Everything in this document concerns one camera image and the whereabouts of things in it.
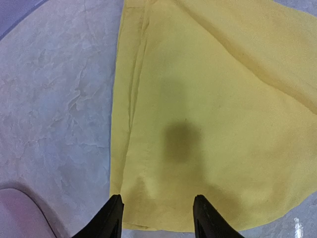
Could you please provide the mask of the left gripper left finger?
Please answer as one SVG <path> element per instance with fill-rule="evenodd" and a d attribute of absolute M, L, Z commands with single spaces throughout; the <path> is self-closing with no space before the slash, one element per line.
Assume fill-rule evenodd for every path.
<path fill-rule="evenodd" d="M 93 219 L 73 238 L 120 238 L 122 234 L 123 202 L 113 195 Z"/>

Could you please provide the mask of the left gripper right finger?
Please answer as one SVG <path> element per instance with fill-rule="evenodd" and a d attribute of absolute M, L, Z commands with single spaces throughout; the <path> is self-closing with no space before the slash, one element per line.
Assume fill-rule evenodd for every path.
<path fill-rule="evenodd" d="M 193 205 L 196 238 L 238 238 L 234 230 L 203 196 L 197 195 Z"/>

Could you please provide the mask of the yellow garment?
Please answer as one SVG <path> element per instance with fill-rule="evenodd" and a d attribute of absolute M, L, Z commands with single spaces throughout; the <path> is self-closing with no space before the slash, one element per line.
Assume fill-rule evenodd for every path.
<path fill-rule="evenodd" d="M 317 189 L 317 19 L 271 0 L 127 0 L 110 193 L 123 226 L 192 232 L 204 195 L 235 229 Z"/>

